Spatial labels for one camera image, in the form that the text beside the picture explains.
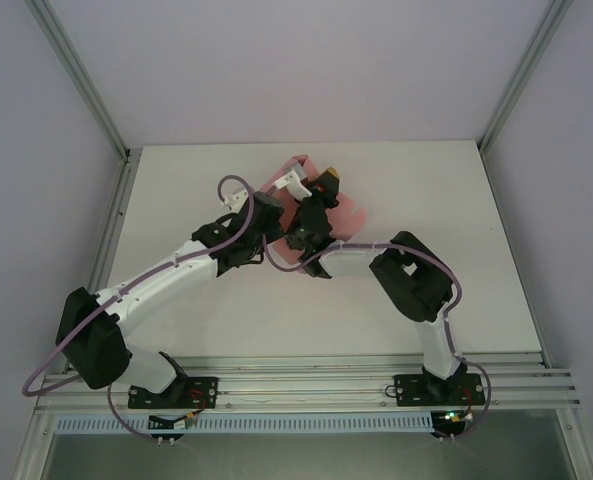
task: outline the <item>pink cloth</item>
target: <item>pink cloth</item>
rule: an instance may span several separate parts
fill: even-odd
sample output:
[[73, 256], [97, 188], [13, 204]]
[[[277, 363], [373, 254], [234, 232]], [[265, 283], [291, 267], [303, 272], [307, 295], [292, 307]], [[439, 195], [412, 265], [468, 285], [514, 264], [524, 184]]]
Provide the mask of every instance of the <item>pink cloth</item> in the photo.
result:
[[[296, 155], [290, 158], [285, 164], [261, 187], [261, 191], [266, 192], [276, 179], [284, 175], [285, 170], [293, 165], [294, 163], [300, 163], [307, 173], [309, 180], [314, 180], [318, 177], [319, 172], [314, 162], [311, 161], [309, 155]], [[285, 213], [280, 219], [283, 230], [286, 230], [291, 223], [296, 209], [298, 208], [298, 202], [292, 197], [289, 192], [285, 189], [277, 190], [274, 193], [274, 198], [280, 200], [285, 207]], [[327, 210], [327, 220], [332, 226], [332, 236], [344, 242], [352, 238], [356, 233], [363, 228], [365, 220], [367, 219], [367, 211], [364, 208], [356, 208], [354, 201], [344, 193], [338, 194], [339, 205], [336, 208]], [[290, 265], [298, 263], [298, 257], [303, 253], [298, 250], [290, 250], [287, 247], [287, 243], [284, 239], [280, 239], [272, 244], [274, 251], [283, 257]]]

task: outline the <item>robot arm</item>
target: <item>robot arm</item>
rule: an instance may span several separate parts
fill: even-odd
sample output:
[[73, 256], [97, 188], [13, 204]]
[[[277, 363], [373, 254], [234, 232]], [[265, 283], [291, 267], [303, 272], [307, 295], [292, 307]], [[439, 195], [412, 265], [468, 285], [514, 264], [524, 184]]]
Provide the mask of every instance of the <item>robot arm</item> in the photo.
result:
[[[102, 388], [113, 382], [135, 385], [170, 404], [185, 395], [187, 377], [169, 356], [130, 345], [126, 337], [174, 295], [215, 279], [231, 268], [258, 263], [253, 259], [262, 255], [263, 245], [283, 237], [290, 249], [303, 251], [301, 261], [316, 257], [304, 267], [312, 277], [374, 275], [397, 309], [415, 322], [424, 352], [424, 370], [432, 379], [448, 381], [463, 369], [464, 365], [449, 349], [445, 325], [438, 315], [452, 296], [452, 282], [441, 269], [392, 248], [331, 248], [321, 255], [321, 251], [337, 244], [325, 213], [338, 205], [336, 172], [327, 170], [303, 185], [302, 172], [292, 168], [274, 186], [285, 188], [299, 201], [296, 214], [285, 230], [280, 225], [284, 211], [280, 202], [262, 192], [255, 192], [250, 202], [247, 192], [238, 192], [225, 200], [233, 210], [231, 214], [200, 227], [190, 241], [152, 269], [94, 295], [84, 288], [69, 295], [57, 344], [99, 305], [117, 298], [63, 350], [90, 388]], [[217, 248], [236, 236], [226, 247]], [[438, 261], [408, 232], [401, 232], [392, 243]], [[206, 249], [211, 253], [193, 255]]]
[[[401, 232], [392, 240], [394, 244], [427, 250], [409, 232]], [[451, 298], [451, 281], [445, 281], [442, 272], [422, 260], [408, 255], [409, 265], [402, 263], [405, 255], [398, 251], [380, 249], [340, 249], [320, 257], [320, 265], [330, 278], [344, 275], [376, 276], [398, 310], [414, 321], [423, 351], [423, 367], [431, 375], [446, 380], [454, 375], [461, 363], [452, 354], [445, 334], [445, 320], [439, 313]], [[435, 289], [427, 298], [423, 289], [427, 284]]]

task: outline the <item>wire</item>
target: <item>wire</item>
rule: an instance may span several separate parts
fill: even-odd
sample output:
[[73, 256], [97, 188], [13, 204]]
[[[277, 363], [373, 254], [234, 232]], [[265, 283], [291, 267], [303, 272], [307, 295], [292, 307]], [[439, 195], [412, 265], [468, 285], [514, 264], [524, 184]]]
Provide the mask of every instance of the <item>wire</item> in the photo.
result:
[[123, 417], [121, 417], [118, 414], [118, 411], [116, 410], [116, 406], [114, 405], [114, 402], [112, 402], [112, 385], [111, 384], [109, 384], [107, 386], [107, 404], [109, 405], [109, 409], [111, 410], [112, 415], [114, 415], [114, 418], [116, 419], [116, 421], [118, 423], [120, 423], [125, 430], [127, 430], [129, 433], [136, 435], [137, 437], [142, 438], [143, 440], [147, 440], [148, 442], [158, 443], [157, 439], [151, 437], [150, 435], [147, 435], [146, 433], [139, 432], [138, 430], [132, 428], [132, 426], [129, 423], [127, 423], [125, 420], [123, 420]]
[[[217, 186], [218, 198], [221, 201], [224, 201], [224, 197], [222, 194], [222, 187], [223, 187], [223, 184], [228, 180], [236, 180], [237, 182], [241, 183], [243, 185], [243, 187], [245, 188], [245, 190], [247, 190], [247, 193], [249, 195], [249, 208], [247, 209], [247, 216], [245, 217], [245, 221], [243, 222], [243, 225], [241, 226], [240, 230], [238, 232], [236, 232], [234, 235], [232, 235], [232, 237], [225, 240], [223, 243], [221, 243], [219, 245], [216, 245], [211, 248], [206, 248], [206, 249], [200, 250], [198, 252], [188, 253], [186, 255], [182, 255], [182, 256], [178, 257], [178, 259], [177, 259], [178, 263], [185, 262], [187, 260], [191, 260], [193, 258], [200, 257], [203, 255], [209, 255], [210, 253], [217, 252], [218, 250], [221, 250], [221, 249], [231, 245], [236, 240], [238, 240], [241, 237], [241, 235], [243, 235], [243, 233], [245, 233], [245, 230], [247, 230], [247, 228], [249, 227], [249, 224], [251, 223], [252, 217], [254, 214], [254, 190], [252, 189], [252, 187], [249, 186], [249, 184], [243, 178], [239, 177], [238, 175], [226, 175], [218, 182], [218, 186]], [[157, 267], [154, 267], [154, 268], [148, 270], [147, 272], [136, 277], [128, 285], [121, 288], [118, 291], [119, 295], [122, 296], [122, 295], [128, 294], [131, 289], [133, 289], [140, 283], [144, 282], [148, 278], [153, 277], [154, 275], [157, 275], [158, 273], [163, 272], [163, 271], [167, 270], [168, 268], [172, 268], [173, 266], [174, 266], [174, 263], [170, 261], [170, 262], [165, 262], [161, 265], [158, 265]], [[71, 332], [69, 332], [69, 334], [56, 346], [56, 348], [52, 351], [52, 353], [49, 354], [49, 356], [45, 359], [45, 361], [29, 375], [27, 380], [25, 380], [25, 383], [23, 384], [23, 387], [21, 389], [21, 392], [25, 397], [35, 397], [37, 395], [44, 395], [45, 393], [56, 390], [57, 388], [67, 385], [68, 383], [74, 382], [80, 378], [79, 375], [76, 375], [74, 377], [66, 378], [65, 380], [57, 382], [57, 383], [50, 385], [48, 387], [39, 388], [38, 390], [30, 390], [32, 383], [34, 383], [36, 381], [36, 379], [38, 378], [38, 376], [40, 374], [42, 374], [47, 369], [49, 364], [58, 356], [58, 354], [60, 354], [63, 351], [63, 349], [67, 345], [69, 345], [69, 343], [74, 338], [76, 338], [76, 336], [87, 325], [89, 325], [96, 317], [98, 317], [98, 315], [100, 315], [102, 312], [104, 312], [107, 308], [111, 307], [117, 301], [118, 301], [118, 297], [116, 295], [112, 296], [109, 300], [104, 302], [97, 309], [95, 309], [92, 313], [90, 313], [87, 317], [85, 317], [83, 319], [83, 321], [80, 322]]]
[[225, 222], [228, 222], [232, 218], [234, 218], [237, 214], [235, 212], [226, 213], [222, 217], [218, 217], [216, 219], [216, 223], [220, 223], [221, 225]]
[[193, 413], [194, 413], [194, 415], [198, 415], [200, 412], [204, 411], [204, 410], [205, 410], [205, 408], [207, 408], [207, 400], [205, 400], [205, 395], [203, 394], [203, 392], [201, 392], [201, 391], [199, 391], [199, 390], [190, 390], [188, 393], [189, 393], [189, 394], [192, 396], [192, 398], [193, 398], [195, 401], [198, 401], [198, 398], [196, 398], [196, 395], [200, 395], [200, 396], [203, 398], [203, 406], [202, 406], [202, 407], [200, 407], [200, 409], [198, 409], [198, 410], [195, 410], [195, 411], [193, 412]]
[[387, 385], [387, 386], [385, 387], [385, 395], [386, 395], [386, 396], [388, 396], [389, 398], [397, 398], [397, 397], [396, 397], [396, 394], [392, 395], [392, 394], [388, 393], [388, 390], [389, 390], [390, 388], [394, 388], [394, 389], [395, 389], [395, 388], [396, 388], [396, 385]]
[[260, 251], [260, 258], [258, 260], [248, 260], [247, 262], [241, 264], [241, 267], [243, 265], [260, 265], [261, 263], [263, 263], [265, 261], [265, 254], [263, 253], [263, 251]]
[[467, 412], [465, 413], [465, 415], [469, 415], [470, 413], [472, 413], [472, 394], [469, 393], [469, 390], [467, 390], [466, 388], [463, 388], [463, 392], [465, 392], [465, 395], [467, 395]]
[[[481, 414], [478, 416], [478, 419], [467, 430], [465, 430], [463, 433], [458, 435], [458, 437], [461, 438], [463, 436], [470, 435], [471, 432], [473, 432], [476, 428], [478, 428], [478, 426], [481, 424], [481, 422], [487, 416], [487, 412], [489, 411], [489, 407], [491, 405], [492, 384], [489, 379], [489, 375], [488, 375], [487, 371], [483, 368], [482, 365], [467, 360], [466, 358], [459, 355], [458, 352], [456, 351], [456, 347], [454, 345], [454, 338], [452, 336], [451, 327], [449, 324], [449, 313], [454, 308], [456, 308], [456, 306], [458, 306], [458, 304], [463, 299], [463, 287], [461, 286], [460, 282], [456, 278], [456, 275], [454, 275], [454, 272], [452, 272], [451, 269], [447, 265], [445, 265], [440, 260], [438, 260], [430, 255], [427, 255], [424, 252], [421, 252], [420, 250], [416, 250], [415, 248], [406, 247], [404, 245], [398, 245], [396, 243], [373, 243], [373, 244], [371, 244], [371, 243], [339, 243], [336, 245], [332, 245], [332, 246], [326, 248], [325, 250], [321, 250], [320, 252], [315, 253], [314, 255], [309, 257], [307, 260], [305, 260], [304, 262], [302, 262], [296, 266], [283, 267], [282, 265], [277, 263], [276, 260], [274, 260], [274, 258], [272, 257], [272, 255], [269, 251], [269, 246], [267, 244], [267, 237], [265, 235], [263, 235], [263, 249], [265, 250], [265, 256], [267, 257], [267, 260], [276, 269], [280, 270], [281, 272], [286, 272], [286, 273], [296, 272], [298, 270], [301, 270], [304, 266], [308, 265], [309, 263], [318, 260], [322, 255], [325, 255], [330, 252], [335, 252], [335, 251], [338, 251], [341, 249], [342, 250], [381, 250], [381, 249], [391, 249], [391, 248], [400, 250], [405, 253], [410, 253], [422, 260], [425, 260], [426, 262], [431, 263], [432, 265], [437, 267], [439, 270], [441, 270], [445, 275], [447, 275], [447, 277], [449, 277], [449, 279], [454, 284], [454, 287], [456, 288], [456, 296], [451, 301], [451, 303], [449, 305], [447, 305], [447, 307], [445, 307], [445, 309], [443, 310], [443, 320], [445, 321], [445, 336], [447, 337], [447, 345], [449, 347], [450, 353], [456, 360], [458, 360], [461, 363], [464, 363], [465, 365], [467, 365], [469, 367], [473, 367], [476, 370], [479, 370], [480, 373], [485, 378], [485, 382], [487, 383], [487, 398], [485, 399], [485, 405], [483, 406], [483, 410], [482, 410]], [[435, 430], [435, 431], [440, 436], [444, 436], [444, 437], [448, 437], [448, 438], [450, 437], [450, 435], [447, 435], [439, 430]]]

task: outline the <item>white board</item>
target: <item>white board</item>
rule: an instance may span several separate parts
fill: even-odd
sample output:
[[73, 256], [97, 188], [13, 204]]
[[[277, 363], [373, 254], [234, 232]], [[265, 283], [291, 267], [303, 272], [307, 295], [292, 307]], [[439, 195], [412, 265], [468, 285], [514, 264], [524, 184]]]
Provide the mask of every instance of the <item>white board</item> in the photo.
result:
[[[336, 167], [341, 190], [367, 208], [355, 240], [389, 240], [409, 230], [452, 268], [464, 290], [452, 319], [460, 350], [540, 351], [473, 141], [146, 147], [110, 285], [166, 257], [226, 213], [215, 190], [222, 176], [236, 173], [260, 187], [303, 153], [320, 169]], [[313, 279], [267, 262], [187, 291], [129, 338], [175, 356], [421, 351], [412, 322], [375, 279]]]

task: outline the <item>white wall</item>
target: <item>white wall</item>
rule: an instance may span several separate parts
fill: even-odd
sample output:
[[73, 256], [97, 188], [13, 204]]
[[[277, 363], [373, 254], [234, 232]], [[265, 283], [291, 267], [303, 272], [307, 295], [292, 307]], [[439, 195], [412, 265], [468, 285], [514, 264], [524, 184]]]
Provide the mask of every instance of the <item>white wall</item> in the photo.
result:
[[0, 1], [0, 479], [53, 348], [65, 295], [85, 281], [117, 161], [20, 1]]
[[572, 5], [489, 173], [548, 344], [593, 427], [593, 1]]
[[549, 0], [53, 0], [131, 147], [478, 139]]

